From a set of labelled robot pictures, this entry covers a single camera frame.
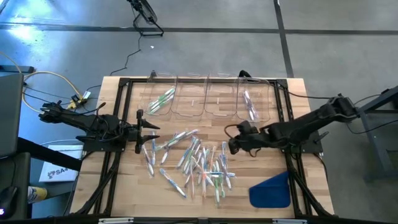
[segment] wooden table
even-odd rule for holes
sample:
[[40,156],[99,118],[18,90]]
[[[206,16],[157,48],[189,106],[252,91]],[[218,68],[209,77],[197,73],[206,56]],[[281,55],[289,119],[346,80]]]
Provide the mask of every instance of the wooden table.
[[[100,113],[112,114],[119,78],[104,77],[98,104],[106,102],[106,106],[100,110]],[[289,90],[292,93],[306,95],[303,79],[290,78],[287,81]],[[140,107],[141,97],[146,91],[144,89],[145,84],[143,83],[135,83],[133,86],[127,119],[129,123],[136,123],[136,110]],[[295,118],[310,112],[306,98],[291,95],[291,102]],[[121,100],[120,105],[119,117],[121,118],[124,99]],[[268,122],[258,124],[258,126],[279,121],[272,88],[269,88],[269,103],[267,106],[269,107],[270,119]],[[203,140],[204,145],[218,146],[218,152],[221,149],[221,142],[228,140],[228,137],[224,133],[224,127],[227,124],[238,122],[235,120],[236,118],[233,118],[233,120],[210,119],[211,116],[208,113],[204,113],[199,121],[187,121],[176,118],[175,116],[172,116],[170,121],[162,121],[161,119],[154,119],[150,116],[144,117],[152,124],[161,128],[157,131],[157,134],[161,136],[156,140],[157,143],[162,143],[170,139],[176,131],[181,132],[186,129],[193,130],[198,128],[200,129],[198,137]],[[234,128],[231,128],[229,131],[231,134],[237,133]],[[143,153],[135,154],[135,143],[129,142],[125,152],[122,154],[119,166],[112,216],[208,218],[292,218],[294,216],[292,204],[287,208],[260,209],[254,208],[248,198],[248,189],[250,187],[286,171],[284,156],[278,149],[262,149],[258,152],[256,158],[249,156],[244,151],[240,151],[236,155],[228,155],[229,172],[234,172],[237,178],[231,180],[233,190],[229,191],[226,189],[226,197],[221,199],[220,208],[215,207],[214,190],[212,188],[208,188],[206,198],[201,197],[200,187],[195,189],[194,199],[190,197],[191,190],[189,188],[185,189],[188,197],[181,197],[165,178],[159,174],[159,168],[163,167],[172,176],[174,181],[183,187],[186,177],[179,170],[176,170],[175,166],[188,144],[189,141],[184,141],[178,146],[173,147],[164,166],[160,166],[163,152],[158,152],[157,163],[154,167],[155,177],[150,178]],[[103,157],[103,152],[95,152],[83,161],[71,212],[75,212],[81,208],[97,187]],[[302,159],[309,189],[325,209],[333,213],[325,171],[321,162],[312,154],[303,154]],[[108,189],[105,189],[102,210],[106,204],[107,196]],[[300,208],[302,211],[305,211],[301,190],[298,190],[298,199]]]

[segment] concrete floor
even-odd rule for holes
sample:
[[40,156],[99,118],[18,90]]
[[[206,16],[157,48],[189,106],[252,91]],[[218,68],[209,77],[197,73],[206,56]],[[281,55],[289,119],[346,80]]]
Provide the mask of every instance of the concrete floor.
[[[277,29],[272,0],[150,0],[164,27]],[[397,30],[398,2],[393,0],[280,0],[286,29]],[[0,22],[130,27],[126,1],[19,0],[10,1]],[[126,55],[137,50],[135,32],[40,31],[29,27],[0,30],[0,51],[20,65],[68,77],[80,91],[101,83],[103,76],[123,67]],[[353,101],[398,84],[398,35],[287,35],[294,76],[304,78],[309,95],[342,93]],[[148,75],[151,70],[184,74],[233,73],[245,69],[257,77],[287,76],[279,34],[166,33],[142,38],[142,52],[131,57],[127,70],[116,75]],[[9,64],[0,58],[0,64]],[[32,78],[36,89],[62,96],[73,90],[49,75]],[[57,100],[50,96],[31,94]],[[42,102],[29,99],[38,108]],[[94,108],[96,102],[89,102]],[[313,109],[323,100],[310,100]],[[360,122],[353,129],[362,130]],[[337,215],[345,218],[396,222],[398,182],[365,183],[374,170],[373,154],[365,135],[351,134],[345,125],[322,129],[329,187]],[[22,106],[20,136],[43,143],[73,139],[81,131],[62,124],[45,124],[37,113]],[[34,161],[32,170],[41,170]],[[35,204],[34,217],[60,215],[67,197]]]

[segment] plastic container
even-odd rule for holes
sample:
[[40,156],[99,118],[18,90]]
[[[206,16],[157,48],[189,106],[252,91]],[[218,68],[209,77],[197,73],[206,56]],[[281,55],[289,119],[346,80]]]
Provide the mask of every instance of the plastic container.
[[209,118],[231,119],[236,114],[238,97],[236,77],[224,73],[209,76],[205,102],[205,111]]
[[170,73],[152,72],[142,94],[140,108],[151,118],[170,119],[177,77]]
[[172,111],[178,119],[198,121],[205,108],[208,75],[189,73],[177,77]]
[[269,87],[265,79],[238,78],[238,118],[252,123],[269,121]]

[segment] clear plastic bin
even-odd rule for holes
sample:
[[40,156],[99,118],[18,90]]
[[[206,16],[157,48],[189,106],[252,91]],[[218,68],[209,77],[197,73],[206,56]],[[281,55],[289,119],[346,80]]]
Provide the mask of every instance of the clear plastic bin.
[[207,81],[205,111],[211,119],[231,119],[236,114],[238,79],[236,75],[218,73]]
[[177,77],[164,72],[155,72],[155,74],[148,78],[142,93],[140,107],[146,115],[153,118],[170,119]]
[[205,108],[208,75],[189,73],[177,77],[177,89],[172,104],[176,118],[198,121]]
[[264,79],[238,78],[238,118],[252,123],[269,121],[269,88],[269,82]]

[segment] yellow cable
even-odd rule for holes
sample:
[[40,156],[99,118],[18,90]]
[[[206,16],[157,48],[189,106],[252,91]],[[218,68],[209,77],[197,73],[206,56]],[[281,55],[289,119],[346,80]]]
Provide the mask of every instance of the yellow cable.
[[[21,72],[21,69],[20,69],[19,66],[18,66],[18,64],[17,64],[13,59],[11,59],[10,57],[8,57],[8,56],[7,56],[5,53],[3,53],[3,52],[0,52],[0,54],[4,55],[6,58],[8,58],[8,59],[15,65],[15,67],[17,67],[18,72],[19,72],[19,73],[22,73],[22,72]],[[47,72],[47,71],[34,72],[34,73],[31,73],[31,74],[25,75],[24,81],[26,81],[29,77],[31,77],[31,76],[33,76],[33,75],[36,75],[36,74],[43,74],[43,73],[51,74],[51,75],[56,75],[56,76],[58,76],[58,77],[64,79],[64,80],[67,81],[67,83],[73,88],[73,90],[74,90],[74,91],[76,92],[76,94],[79,96],[79,99],[82,99],[82,98],[83,98],[83,96],[79,93],[79,91],[76,89],[76,87],[75,87],[67,78],[65,78],[64,76],[59,75],[59,74],[57,74],[57,73],[55,73],[55,72]],[[33,108],[31,105],[29,105],[29,104],[26,102],[25,94],[24,94],[25,91],[26,91],[26,88],[23,89],[23,91],[22,91],[22,101],[25,103],[25,105],[26,105],[28,108],[30,108],[30,109],[32,109],[33,111],[36,111],[36,112],[38,112],[38,113],[41,113],[41,111],[39,111],[39,110]]]

